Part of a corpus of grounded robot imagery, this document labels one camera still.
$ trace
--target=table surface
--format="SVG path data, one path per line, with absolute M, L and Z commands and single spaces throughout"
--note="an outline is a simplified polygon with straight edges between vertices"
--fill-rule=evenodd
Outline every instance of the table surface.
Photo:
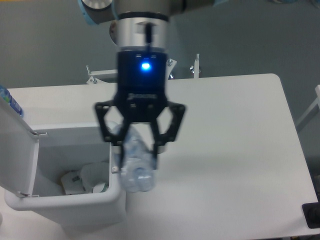
M 95 122 L 95 102 L 116 85 L 10 89 L 32 127 Z M 174 143 L 159 157 L 156 187 L 128 194 L 126 221 L 61 227 L 6 206 L 3 240 L 248 240 L 320 233 L 302 204 L 316 194 L 279 78 L 273 74 L 170 80 L 167 95 L 187 105 Z M 120 122 L 115 110 L 110 120 Z M 169 119 L 161 116 L 162 126 Z M 149 141 L 146 125 L 138 126 Z

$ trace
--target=gray wall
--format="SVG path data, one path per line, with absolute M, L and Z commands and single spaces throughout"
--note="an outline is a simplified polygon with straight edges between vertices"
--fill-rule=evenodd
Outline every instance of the gray wall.
M 75 0 L 1 2 L 0 34 L 0 83 L 8 88 L 84 84 L 87 64 L 92 71 L 116 67 L 109 24 L 88 26 Z M 307 0 L 230 0 L 179 15 L 169 41 L 178 78 L 190 77 L 200 53 L 202 77 L 277 74 L 294 120 L 316 97 L 320 10 Z M 320 156 L 320 117 L 314 122 L 300 135 L 307 156 Z

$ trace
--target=plastic water bottle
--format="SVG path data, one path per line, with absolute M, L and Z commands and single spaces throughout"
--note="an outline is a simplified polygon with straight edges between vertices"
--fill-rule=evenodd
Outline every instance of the plastic water bottle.
M 21 117 L 24 116 L 24 111 L 17 103 L 17 101 L 11 96 L 8 89 L 0 85 L 0 97 L 3 98 Z
M 118 125 L 112 132 L 117 134 L 120 128 L 121 125 Z M 122 187 L 129 193 L 148 192 L 153 189 L 155 159 L 133 126 L 128 130 L 123 148 L 124 157 L 120 174 Z M 119 162 L 120 155 L 115 154 L 114 157 Z

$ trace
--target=blue led light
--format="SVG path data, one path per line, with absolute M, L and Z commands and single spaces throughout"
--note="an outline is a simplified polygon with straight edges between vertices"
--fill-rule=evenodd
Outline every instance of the blue led light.
M 141 68 L 143 71 L 149 71 L 151 69 L 151 65 L 145 62 L 145 63 L 142 63 Z

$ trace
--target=blue bottle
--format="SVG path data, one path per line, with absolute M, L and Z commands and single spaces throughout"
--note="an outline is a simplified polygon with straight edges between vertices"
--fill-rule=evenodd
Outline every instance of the blue bottle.
M 17 101 L 11 96 L 8 89 L 6 89 L 4 86 L 1 86 L 1 85 L 0 85 L 0 97 L 3 98 L 13 108 L 13 110 L 16 111 L 21 117 L 24 116 L 23 109 L 20 107 Z

